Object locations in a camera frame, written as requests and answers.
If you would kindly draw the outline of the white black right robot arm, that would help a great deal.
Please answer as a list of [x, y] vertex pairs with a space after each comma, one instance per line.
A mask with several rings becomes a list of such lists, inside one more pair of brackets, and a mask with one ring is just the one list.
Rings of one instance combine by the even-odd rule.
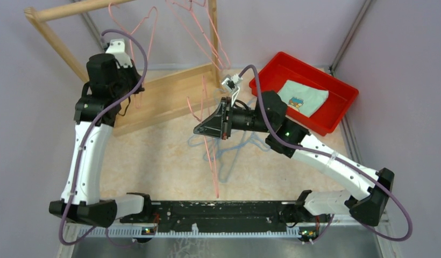
[[304, 162], [339, 183], [344, 190], [331, 192], [303, 191], [295, 205], [301, 221], [322, 214], [347, 214], [367, 226], [378, 226], [389, 196], [376, 184], [390, 190], [394, 173], [364, 167], [319, 141], [308, 129], [286, 117], [287, 105], [274, 91], [261, 95], [255, 109], [232, 105], [223, 97], [216, 111], [194, 128], [194, 133], [226, 140], [232, 130], [268, 132], [270, 124], [278, 138], [269, 134], [265, 143], [286, 157]]

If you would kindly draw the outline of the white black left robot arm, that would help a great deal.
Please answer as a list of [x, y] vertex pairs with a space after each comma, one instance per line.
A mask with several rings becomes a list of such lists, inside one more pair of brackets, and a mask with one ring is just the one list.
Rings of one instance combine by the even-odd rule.
[[70, 223], [107, 228], [127, 212], [118, 201], [100, 198], [105, 148], [121, 102], [144, 91], [144, 78], [126, 53], [93, 55], [86, 67], [89, 79], [75, 104], [75, 146], [69, 177], [60, 199], [50, 202], [48, 211]]

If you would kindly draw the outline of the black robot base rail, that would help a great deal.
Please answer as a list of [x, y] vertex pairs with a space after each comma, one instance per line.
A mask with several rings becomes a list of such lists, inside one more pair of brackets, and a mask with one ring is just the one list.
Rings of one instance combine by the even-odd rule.
[[159, 233], [221, 233], [253, 235], [294, 230], [302, 223], [325, 223], [328, 214], [310, 215], [297, 201], [152, 201], [144, 211], [120, 219], [145, 223]]

